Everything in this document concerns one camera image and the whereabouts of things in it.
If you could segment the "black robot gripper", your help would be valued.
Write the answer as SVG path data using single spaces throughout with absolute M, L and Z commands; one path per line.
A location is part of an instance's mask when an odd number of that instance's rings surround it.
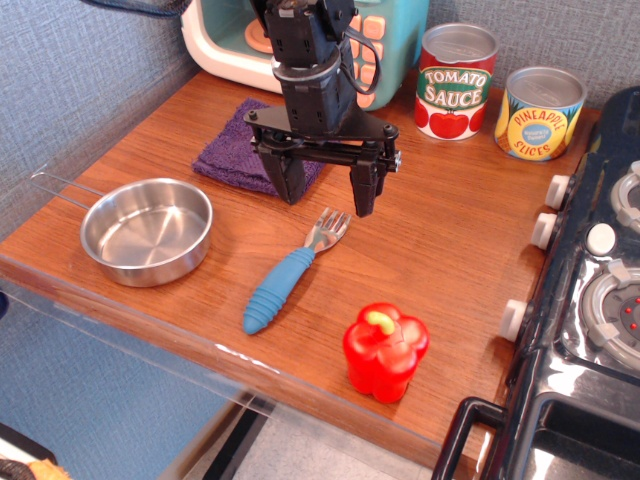
M 395 146 L 399 130 L 358 105 L 351 51 L 335 49 L 325 62 L 306 67 L 274 59 L 272 70 L 284 105 L 252 110 L 244 120 L 280 199 L 294 205 L 302 198 L 302 161 L 351 166 L 356 214 L 371 215 L 386 173 L 401 165 Z

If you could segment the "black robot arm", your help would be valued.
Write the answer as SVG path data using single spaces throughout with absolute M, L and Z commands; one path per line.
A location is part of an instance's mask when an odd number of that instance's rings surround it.
M 244 121 L 277 195 L 290 205 L 306 191 L 304 164 L 350 169 L 356 213 L 372 214 L 384 179 L 401 164 L 398 128 L 363 111 L 357 97 L 373 93 L 355 80 L 352 41 L 372 43 L 351 28 L 351 1 L 255 1 L 270 40 L 272 71 L 285 104 L 251 110 Z

